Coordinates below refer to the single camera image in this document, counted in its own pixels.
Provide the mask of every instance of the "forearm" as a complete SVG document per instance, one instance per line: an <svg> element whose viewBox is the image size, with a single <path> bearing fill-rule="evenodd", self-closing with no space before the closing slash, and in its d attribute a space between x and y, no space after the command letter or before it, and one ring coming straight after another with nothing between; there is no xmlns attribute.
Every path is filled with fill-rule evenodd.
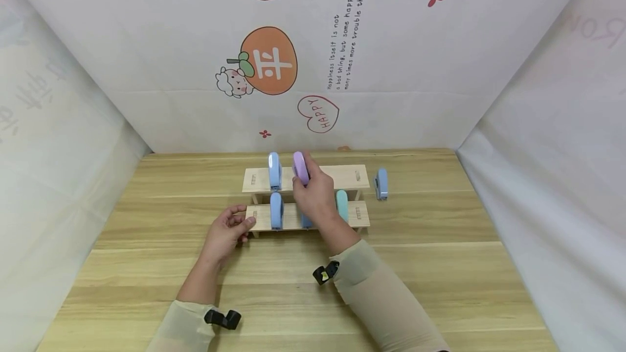
<svg viewBox="0 0 626 352"><path fill-rule="evenodd" d="M334 283L383 352L449 351L415 296L367 242L331 260L339 262Z"/></svg>
<svg viewBox="0 0 626 352"><path fill-rule="evenodd" d="M147 352L206 352L215 333L204 316L214 307L218 273L217 262L201 254Z"/></svg>
<svg viewBox="0 0 626 352"><path fill-rule="evenodd" d="M176 299L181 302L214 304L218 274L217 263L201 255L180 287Z"/></svg>
<svg viewBox="0 0 626 352"><path fill-rule="evenodd" d="M341 216L336 211L330 212L327 216L319 217L317 220L314 220L314 224L320 230L322 239L329 248L331 256L342 253L356 244L356 242L361 241L361 236L341 219Z"/></svg>

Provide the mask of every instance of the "black clip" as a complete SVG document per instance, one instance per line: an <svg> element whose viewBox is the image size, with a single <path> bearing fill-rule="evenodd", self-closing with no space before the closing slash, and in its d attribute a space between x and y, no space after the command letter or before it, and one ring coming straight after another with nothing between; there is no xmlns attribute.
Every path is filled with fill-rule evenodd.
<svg viewBox="0 0 626 352"><path fill-rule="evenodd" d="M228 330L235 330L237 325L239 325L240 320L241 314L234 310L228 310L228 314L224 316L224 314L221 314L221 312L211 309L204 316L204 321L206 323L219 325Z"/></svg>
<svg viewBox="0 0 626 352"><path fill-rule="evenodd" d="M327 267L319 267L313 272L313 277L317 280L319 285L323 285L323 283L329 281L334 277L334 275L339 270L339 262L331 261Z"/></svg>

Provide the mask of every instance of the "person's right hand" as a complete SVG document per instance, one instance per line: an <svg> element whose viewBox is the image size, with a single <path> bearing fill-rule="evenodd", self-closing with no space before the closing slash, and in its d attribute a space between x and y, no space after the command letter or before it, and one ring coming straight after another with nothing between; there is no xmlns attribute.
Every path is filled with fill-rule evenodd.
<svg viewBox="0 0 626 352"><path fill-rule="evenodd" d="M318 225L339 215L335 204L335 187L331 176L321 170L309 152L304 151L302 154L310 179L304 187L297 176L293 177L293 197L300 211Z"/></svg>

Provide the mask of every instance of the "beige sleeve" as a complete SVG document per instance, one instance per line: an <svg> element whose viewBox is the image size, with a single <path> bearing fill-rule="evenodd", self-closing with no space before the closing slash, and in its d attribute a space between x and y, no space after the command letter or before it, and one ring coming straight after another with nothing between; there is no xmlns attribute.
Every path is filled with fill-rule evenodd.
<svg viewBox="0 0 626 352"><path fill-rule="evenodd" d="M449 351L415 296L366 241L330 259L339 262L339 294L383 352Z"/></svg>
<svg viewBox="0 0 626 352"><path fill-rule="evenodd" d="M204 315L214 306L174 301L146 352L206 352L215 333Z"/></svg>

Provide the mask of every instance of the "fabric wall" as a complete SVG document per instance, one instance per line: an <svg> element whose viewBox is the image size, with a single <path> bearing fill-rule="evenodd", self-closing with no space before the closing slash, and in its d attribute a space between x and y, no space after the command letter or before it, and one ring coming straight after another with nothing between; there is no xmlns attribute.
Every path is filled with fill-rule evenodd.
<svg viewBox="0 0 626 352"><path fill-rule="evenodd" d="M452 147L568 0L30 0L164 152Z"/></svg>
<svg viewBox="0 0 626 352"><path fill-rule="evenodd" d="M26 0L0 0L0 351L33 351L147 146Z"/></svg>
<svg viewBox="0 0 626 352"><path fill-rule="evenodd" d="M626 351L626 1L572 0L459 154L561 351Z"/></svg>

